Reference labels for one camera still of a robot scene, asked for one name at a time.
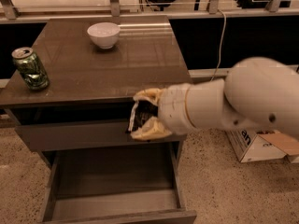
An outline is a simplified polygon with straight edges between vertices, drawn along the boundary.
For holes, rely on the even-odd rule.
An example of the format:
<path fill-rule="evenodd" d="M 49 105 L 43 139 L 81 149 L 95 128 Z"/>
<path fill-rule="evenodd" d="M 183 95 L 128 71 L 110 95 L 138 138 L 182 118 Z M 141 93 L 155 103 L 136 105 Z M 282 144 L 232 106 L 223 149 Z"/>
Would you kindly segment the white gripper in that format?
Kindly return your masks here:
<path fill-rule="evenodd" d="M 158 106 L 158 118 L 151 117 L 136 131 L 135 140 L 149 141 L 165 138 L 172 133 L 183 135 L 194 130 L 186 110 L 186 97 L 190 84 L 172 85 L 166 89 L 150 88 L 137 92 L 133 99 L 148 101 Z"/>

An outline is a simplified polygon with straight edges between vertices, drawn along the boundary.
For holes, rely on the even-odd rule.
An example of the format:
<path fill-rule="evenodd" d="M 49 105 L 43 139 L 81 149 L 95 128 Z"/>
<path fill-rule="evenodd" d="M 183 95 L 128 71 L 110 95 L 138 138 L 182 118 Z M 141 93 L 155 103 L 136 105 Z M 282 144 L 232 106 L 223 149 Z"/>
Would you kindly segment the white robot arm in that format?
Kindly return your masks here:
<path fill-rule="evenodd" d="M 299 74 L 269 58 L 244 59 L 225 78 L 145 89 L 134 101 L 128 132 L 136 140 L 206 128 L 299 135 Z"/>

